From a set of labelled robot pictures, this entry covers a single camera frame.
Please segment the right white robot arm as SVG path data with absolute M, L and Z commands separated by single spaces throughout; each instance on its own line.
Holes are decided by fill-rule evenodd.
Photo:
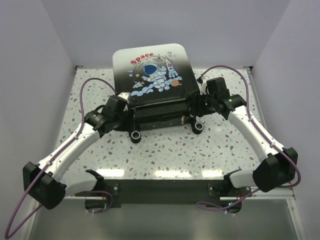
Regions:
M 262 192 L 287 186 L 297 174 L 297 151 L 284 147 L 259 123 L 248 103 L 239 95 L 231 95 L 224 78 L 204 81 L 200 93 L 192 100 L 191 113 L 202 117 L 220 114 L 245 138 L 259 160 L 253 170 L 236 170 L 223 178 L 223 192 L 235 196 L 243 187 L 257 187 Z

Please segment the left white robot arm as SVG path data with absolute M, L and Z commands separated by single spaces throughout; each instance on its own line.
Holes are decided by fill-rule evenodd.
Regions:
M 89 146 L 123 124 L 130 98 L 129 92 L 112 95 L 101 112 L 88 112 L 73 135 L 54 152 L 37 164 L 28 162 L 22 169 L 24 190 L 48 210 L 59 205 L 70 189 L 61 183 L 64 174 Z

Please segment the black suitcase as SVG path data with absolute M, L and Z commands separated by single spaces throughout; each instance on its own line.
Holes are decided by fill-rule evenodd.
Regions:
M 112 56 L 118 93 L 129 93 L 124 130 L 133 143 L 143 131 L 190 124 L 200 134 L 204 124 L 197 106 L 200 89 L 185 48 L 178 43 L 120 49 Z

